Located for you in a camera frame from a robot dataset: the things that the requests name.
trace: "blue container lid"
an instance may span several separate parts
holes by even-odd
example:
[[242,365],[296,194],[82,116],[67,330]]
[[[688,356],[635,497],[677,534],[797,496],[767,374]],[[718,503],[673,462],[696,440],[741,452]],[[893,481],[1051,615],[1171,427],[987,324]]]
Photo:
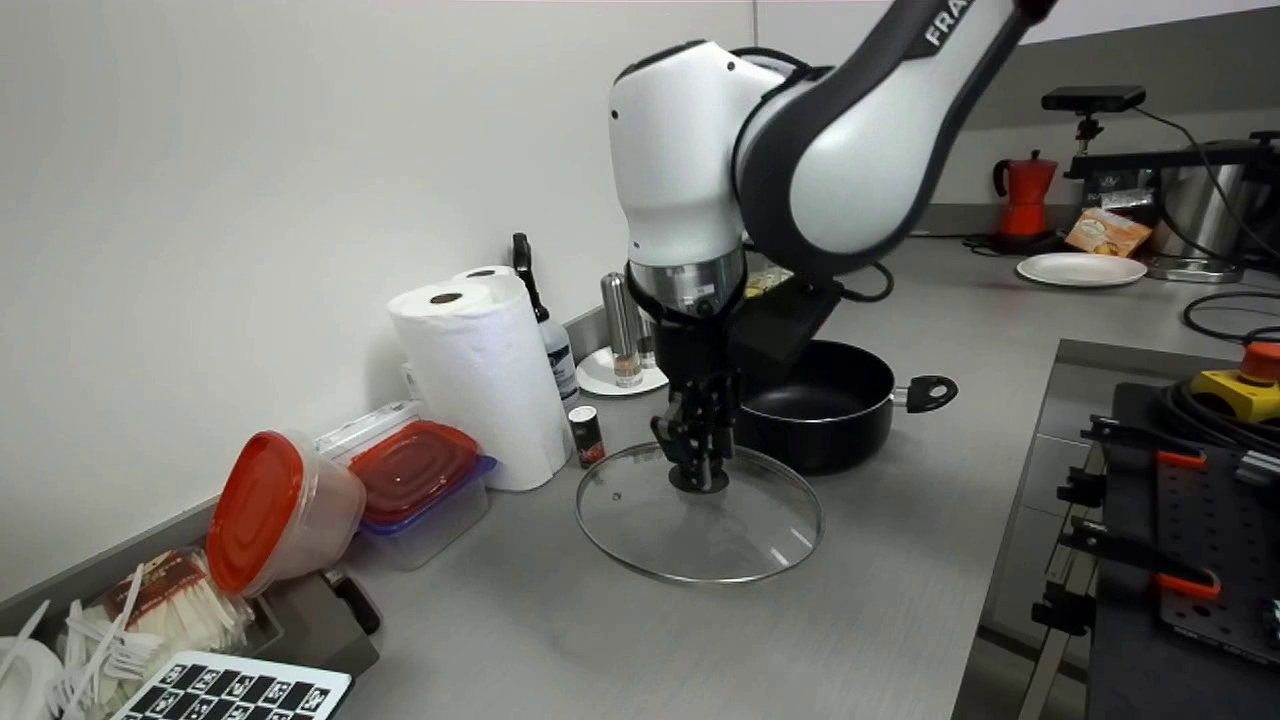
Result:
[[445,492],[440,497],[436,497],[435,501],[431,502],[431,505],[428,505],[426,507],[419,510],[413,515],[410,515],[404,520],[396,523],[394,525],[378,525],[375,523],[366,523],[361,520],[360,529],[378,537],[398,536],[399,533],[412,527],[413,523],[417,523],[420,518],[430,512],[433,507],[444,502],[462,488],[470,486],[471,483],[484,482],[484,477],[492,473],[493,469],[497,466],[498,461],[494,460],[493,457],[489,457],[488,455],[477,455],[476,464],[471,468],[471,473],[466,478],[462,478],[461,483],[457,483],[456,486],[449,488],[448,492]]

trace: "red lid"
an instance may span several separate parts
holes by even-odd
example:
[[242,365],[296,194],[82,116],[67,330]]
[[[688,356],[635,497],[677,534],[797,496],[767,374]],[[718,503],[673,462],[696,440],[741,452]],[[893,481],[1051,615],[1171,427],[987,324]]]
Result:
[[1280,345],[1251,342],[1240,360],[1240,374],[1256,382],[1280,380]]
[[476,442],[465,433],[415,420],[361,452],[351,471],[365,483],[365,519],[394,524],[428,506],[475,466]]
[[209,574],[228,594],[257,578],[289,527],[302,492],[302,456],[289,438],[264,432],[244,443],[214,510]]

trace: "small white plate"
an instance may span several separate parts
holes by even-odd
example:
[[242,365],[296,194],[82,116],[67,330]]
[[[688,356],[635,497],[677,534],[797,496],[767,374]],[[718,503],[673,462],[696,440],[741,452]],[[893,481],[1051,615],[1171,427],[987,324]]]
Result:
[[577,366],[577,387],[590,395],[622,396],[640,395],[667,384],[667,375],[657,368],[646,368],[641,373],[640,384],[618,387],[613,380],[613,350],[602,347]]
[[1091,252],[1050,252],[1018,264],[1018,274],[1064,287],[1115,287],[1147,274],[1147,266],[1129,258]]

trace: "stainless steel counter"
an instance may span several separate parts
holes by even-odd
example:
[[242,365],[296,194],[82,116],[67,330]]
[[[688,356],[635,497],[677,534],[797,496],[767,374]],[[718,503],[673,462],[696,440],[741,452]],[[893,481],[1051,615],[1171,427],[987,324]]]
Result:
[[[822,337],[879,354],[900,383],[950,375],[960,397],[900,415],[872,461],[814,482],[827,534],[809,561],[746,587],[636,575],[579,530],[575,462],[541,489],[493,496],[416,573],[360,553],[353,574],[385,612],[383,659],[343,716],[950,716],[1060,340],[1239,348],[1179,323],[1215,288],[1053,290],[940,240],[909,241],[887,264],[893,296],[842,304]],[[649,439],[664,393],[593,404],[621,450]]]

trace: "glass pot lid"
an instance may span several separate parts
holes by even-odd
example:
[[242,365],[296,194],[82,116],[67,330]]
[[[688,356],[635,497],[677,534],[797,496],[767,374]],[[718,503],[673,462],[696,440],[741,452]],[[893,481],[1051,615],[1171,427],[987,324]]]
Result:
[[643,574],[690,583],[745,583],[799,565],[822,539],[822,506],[786,465],[746,448],[724,461],[716,493],[676,489],[658,443],[616,452],[577,488],[586,537]]

